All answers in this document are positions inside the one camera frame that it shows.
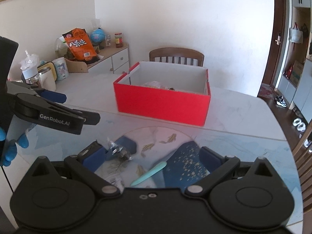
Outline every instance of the screw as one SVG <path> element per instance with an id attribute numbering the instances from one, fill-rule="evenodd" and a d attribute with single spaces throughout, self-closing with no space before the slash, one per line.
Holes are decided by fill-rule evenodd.
<path id="1" fill-rule="evenodd" d="M 105 186 L 102 188 L 103 193 L 112 194 L 117 192 L 117 187 L 114 186 Z"/>
<path id="2" fill-rule="evenodd" d="M 197 186 L 197 185 L 192 185 L 188 187 L 188 191 L 191 193 L 200 193 L 203 190 L 204 189 L 201 186 Z"/>
<path id="3" fill-rule="evenodd" d="M 139 198 L 142 199 L 142 200 L 147 200 L 149 197 L 147 195 L 145 195 L 145 194 L 141 194 L 139 196 Z"/>
<path id="4" fill-rule="evenodd" d="M 155 198 L 155 197 L 157 197 L 157 194 L 155 194 L 155 193 L 150 193 L 150 194 L 149 194 L 149 197 L 150 197 L 150 198 Z"/>

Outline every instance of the handbag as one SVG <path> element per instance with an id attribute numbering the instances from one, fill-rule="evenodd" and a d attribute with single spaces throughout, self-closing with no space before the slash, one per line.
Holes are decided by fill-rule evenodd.
<path id="1" fill-rule="evenodd" d="M 297 23 L 294 24 L 294 28 L 290 28 L 290 42 L 302 44 L 303 31 L 300 31 Z"/>

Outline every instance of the white bottle cap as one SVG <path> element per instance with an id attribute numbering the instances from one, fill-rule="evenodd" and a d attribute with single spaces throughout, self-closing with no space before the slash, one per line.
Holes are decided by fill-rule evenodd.
<path id="1" fill-rule="evenodd" d="M 37 69 L 36 66 L 23 71 L 23 75 L 25 77 L 25 80 L 28 80 L 28 79 L 34 77 L 37 74 L 38 74 L 38 69 Z"/>

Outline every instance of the dining table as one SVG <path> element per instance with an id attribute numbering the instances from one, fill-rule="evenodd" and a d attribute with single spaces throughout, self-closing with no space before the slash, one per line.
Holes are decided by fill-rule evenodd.
<path id="1" fill-rule="evenodd" d="M 185 188 L 209 175 L 198 160 L 198 151 L 206 146 L 221 156 L 237 156 L 254 162 L 265 157 L 278 172 L 294 198 L 294 211 L 287 227 L 302 234 L 303 204 L 299 176 L 294 158 L 270 108 L 260 98 L 211 86 L 211 101 L 203 127 L 120 113 L 115 100 L 113 82 L 117 74 L 74 73 L 57 82 L 57 92 L 66 94 L 64 103 L 70 108 L 91 110 L 100 114 L 96 126 L 85 125 L 81 135 L 35 126 L 27 133 L 29 147 L 18 146 L 18 155 L 0 174 L 2 196 L 0 206 L 17 227 L 9 208 L 9 199 L 29 167 L 38 156 L 61 161 L 77 155 L 93 141 L 107 145 L 109 140 L 130 139 L 136 143 L 133 161 L 105 161 L 95 174 L 114 180 L 121 188 L 129 187 L 160 161 L 168 165 L 138 187 Z M 172 179 L 172 168 L 181 170 Z"/>

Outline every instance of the turquoise plastic utensil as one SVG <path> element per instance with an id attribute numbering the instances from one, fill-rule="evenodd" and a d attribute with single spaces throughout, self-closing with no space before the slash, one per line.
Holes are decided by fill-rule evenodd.
<path id="1" fill-rule="evenodd" d="M 160 162 L 159 164 L 155 165 L 152 169 L 150 169 L 148 172 L 144 173 L 142 176 L 140 176 L 138 179 L 133 181 L 131 183 L 131 187 L 134 187 L 141 182 L 147 180 L 148 178 L 152 177 L 155 173 L 161 171 L 163 168 L 165 168 L 167 165 L 167 162 Z"/>

